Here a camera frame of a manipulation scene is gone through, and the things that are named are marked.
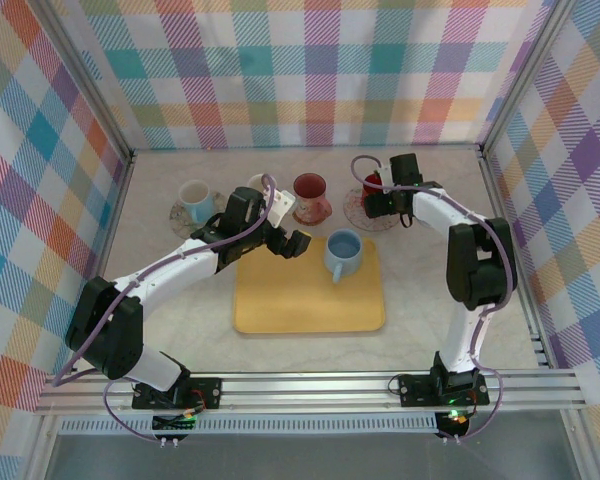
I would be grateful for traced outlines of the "aluminium frame post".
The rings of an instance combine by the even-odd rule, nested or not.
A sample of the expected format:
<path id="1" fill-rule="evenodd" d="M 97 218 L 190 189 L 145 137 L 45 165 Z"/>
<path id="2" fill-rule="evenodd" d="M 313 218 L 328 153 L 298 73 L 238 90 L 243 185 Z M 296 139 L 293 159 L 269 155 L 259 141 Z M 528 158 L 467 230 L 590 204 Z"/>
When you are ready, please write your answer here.
<path id="1" fill-rule="evenodd" d="M 508 42 L 495 85 L 488 90 L 486 114 L 475 145 L 484 159 L 504 134 L 523 95 L 539 72 L 577 0 L 528 0 Z"/>
<path id="2" fill-rule="evenodd" d="M 131 162 L 134 156 L 134 149 L 130 147 L 124 138 L 122 130 L 114 119 L 104 97 L 98 90 L 95 80 L 89 72 L 80 51 L 74 45 L 50 0 L 28 0 L 28 2 L 58 51 L 61 60 L 65 64 L 65 68 L 74 79 L 77 88 L 84 95 L 94 116 L 112 141 L 116 151 L 126 163 Z"/>

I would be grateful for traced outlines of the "pink floral mug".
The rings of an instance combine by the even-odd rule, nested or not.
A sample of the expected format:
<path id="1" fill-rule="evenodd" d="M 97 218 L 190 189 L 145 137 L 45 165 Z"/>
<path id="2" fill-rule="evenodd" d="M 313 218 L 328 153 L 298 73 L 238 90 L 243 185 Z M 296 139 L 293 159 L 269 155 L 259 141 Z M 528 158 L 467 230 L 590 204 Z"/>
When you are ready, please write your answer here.
<path id="1" fill-rule="evenodd" d="M 303 173 L 293 183 L 296 207 L 299 203 L 329 202 L 326 199 L 326 180 L 317 173 Z"/>

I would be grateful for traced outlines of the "black controller board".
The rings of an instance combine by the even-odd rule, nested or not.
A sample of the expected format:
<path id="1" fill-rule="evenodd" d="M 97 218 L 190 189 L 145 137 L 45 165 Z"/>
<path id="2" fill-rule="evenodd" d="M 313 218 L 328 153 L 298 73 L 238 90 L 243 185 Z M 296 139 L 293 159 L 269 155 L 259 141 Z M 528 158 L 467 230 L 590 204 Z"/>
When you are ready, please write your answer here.
<path id="1" fill-rule="evenodd" d="M 181 442 L 187 434 L 174 434 L 174 431 L 191 431 L 195 428 L 197 416 L 181 414 L 176 416 L 153 416 L 152 432 L 159 441 Z"/>
<path id="2" fill-rule="evenodd" d="M 469 431 L 471 416 L 472 414 L 466 411 L 436 412 L 437 432 L 435 435 L 442 439 L 465 436 Z"/>

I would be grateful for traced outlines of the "thin aluminium cross rail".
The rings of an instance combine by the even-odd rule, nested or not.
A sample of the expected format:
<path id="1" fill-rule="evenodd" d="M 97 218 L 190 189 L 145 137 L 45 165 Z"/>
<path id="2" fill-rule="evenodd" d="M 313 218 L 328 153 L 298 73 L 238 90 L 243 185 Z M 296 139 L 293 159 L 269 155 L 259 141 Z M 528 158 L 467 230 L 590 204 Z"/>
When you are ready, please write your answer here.
<path id="1" fill-rule="evenodd" d="M 467 142 L 443 142 L 443 143 L 416 143 L 416 144 L 389 144 L 389 145 L 274 145 L 274 146 L 241 146 L 241 147 L 187 147 L 187 148 L 135 148 L 133 153 L 139 155 L 140 153 L 181 153 L 181 152 L 241 152 L 241 151 L 274 151 L 274 150 L 309 150 L 309 151 L 326 151 L 326 150 L 343 150 L 343 149 L 354 149 L 354 150 L 366 150 L 366 149 L 446 149 L 446 150 L 473 150 L 481 151 L 482 145 L 479 143 L 467 143 Z"/>

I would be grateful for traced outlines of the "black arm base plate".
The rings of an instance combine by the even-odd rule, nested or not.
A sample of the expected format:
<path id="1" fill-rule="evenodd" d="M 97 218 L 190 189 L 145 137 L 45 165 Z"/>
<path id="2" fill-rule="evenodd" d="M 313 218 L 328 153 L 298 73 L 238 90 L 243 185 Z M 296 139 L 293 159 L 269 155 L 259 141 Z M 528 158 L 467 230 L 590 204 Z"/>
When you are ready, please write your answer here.
<path id="1" fill-rule="evenodd" d="M 483 375 L 470 377 L 467 383 L 444 385 L 433 375 L 400 375 L 399 396 L 402 407 L 473 407 L 490 404 Z"/>
<path id="2" fill-rule="evenodd" d="M 136 410 L 187 410 L 219 408 L 222 379 L 219 377 L 188 377 L 177 380 L 166 391 L 145 383 L 133 386 L 132 408 Z"/>

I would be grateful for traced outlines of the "pale blue mug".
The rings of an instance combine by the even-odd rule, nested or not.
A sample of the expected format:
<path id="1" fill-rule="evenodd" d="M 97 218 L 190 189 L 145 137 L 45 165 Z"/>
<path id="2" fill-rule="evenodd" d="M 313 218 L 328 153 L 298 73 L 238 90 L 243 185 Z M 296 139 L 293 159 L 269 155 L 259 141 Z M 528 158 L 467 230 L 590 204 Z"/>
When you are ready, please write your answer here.
<path id="1" fill-rule="evenodd" d="M 187 181 L 179 188 L 178 196 L 194 223 L 206 223 L 214 214 L 213 198 L 205 182 Z"/>

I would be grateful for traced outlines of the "tulip print round coaster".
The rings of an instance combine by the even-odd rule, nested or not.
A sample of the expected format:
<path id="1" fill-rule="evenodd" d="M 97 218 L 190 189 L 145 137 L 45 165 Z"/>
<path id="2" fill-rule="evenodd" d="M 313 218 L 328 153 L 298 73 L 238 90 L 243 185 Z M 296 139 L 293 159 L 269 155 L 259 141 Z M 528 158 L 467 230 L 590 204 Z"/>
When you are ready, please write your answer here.
<path id="1" fill-rule="evenodd" d="M 226 208 L 226 202 L 227 198 L 225 195 L 215 192 L 213 195 L 212 214 L 216 215 L 222 212 Z M 172 232 L 176 236 L 181 239 L 187 239 L 194 231 L 202 228 L 206 222 L 195 222 L 186 210 L 184 204 L 180 200 L 177 200 L 171 207 L 169 224 Z"/>

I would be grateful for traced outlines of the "woven rattan round coaster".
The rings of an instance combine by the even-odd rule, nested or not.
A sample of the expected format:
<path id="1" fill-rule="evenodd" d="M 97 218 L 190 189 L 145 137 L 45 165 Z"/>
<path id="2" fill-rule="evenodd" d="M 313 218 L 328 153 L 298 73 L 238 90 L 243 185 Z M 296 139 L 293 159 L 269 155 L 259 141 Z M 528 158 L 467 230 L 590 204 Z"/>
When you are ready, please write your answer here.
<path id="1" fill-rule="evenodd" d="M 293 212 L 296 222 L 305 226 L 316 226 L 332 215 L 329 202 L 299 203 Z"/>

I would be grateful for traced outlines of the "pink floral round coaster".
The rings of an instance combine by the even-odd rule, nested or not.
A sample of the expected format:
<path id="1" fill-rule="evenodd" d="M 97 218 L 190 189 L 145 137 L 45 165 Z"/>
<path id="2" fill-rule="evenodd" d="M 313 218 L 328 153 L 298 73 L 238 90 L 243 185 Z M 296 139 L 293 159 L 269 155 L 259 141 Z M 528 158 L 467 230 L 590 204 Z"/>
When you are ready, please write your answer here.
<path id="1" fill-rule="evenodd" d="M 398 215 L 369 218 L 364 210 L 362 188 L 351 189 L 344 198 L 343 211 L 347 220 L 356 228 L 366 232 L 382 232 L 400 223 Z"/>

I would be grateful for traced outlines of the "yellow rectangular tray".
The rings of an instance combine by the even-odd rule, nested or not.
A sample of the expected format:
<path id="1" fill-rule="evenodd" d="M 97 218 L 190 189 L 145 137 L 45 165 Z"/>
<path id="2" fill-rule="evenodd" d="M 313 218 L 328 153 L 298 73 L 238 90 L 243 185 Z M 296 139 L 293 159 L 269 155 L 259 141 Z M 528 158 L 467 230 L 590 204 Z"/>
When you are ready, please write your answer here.
<path id="1" fill-rule="evenodd" d="M 385 323 L 377 247 L 363 240 L 359 270 L 332 282 L 326 239 L 315 237 L 298 258 L 259 248 L 237 262 L 234 328 L 244 334 L 372 332 Z"/>

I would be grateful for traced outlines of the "wide aluminium mounting rail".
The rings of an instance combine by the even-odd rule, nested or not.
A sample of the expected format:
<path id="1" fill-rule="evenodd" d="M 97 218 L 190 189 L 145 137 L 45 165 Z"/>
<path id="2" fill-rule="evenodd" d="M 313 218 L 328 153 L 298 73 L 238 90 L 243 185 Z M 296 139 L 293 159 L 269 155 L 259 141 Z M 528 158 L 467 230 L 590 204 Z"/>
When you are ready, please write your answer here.
<path id="1" fill-rule="evenodd" d="M 575 410 L 586 406 L 576 374 L 571 370 L 502 370 L 501 411 Z M 388 413 L 401 410 L 390 387 L 393 373 L 293 372 L 200 373 L 221 380 L 219 413 L 317 414 Z M 87 375 L 60 387 L 45 384 L 37 415 L 99 415 L 106 412 L 102 390 L 108 379 Z"/>

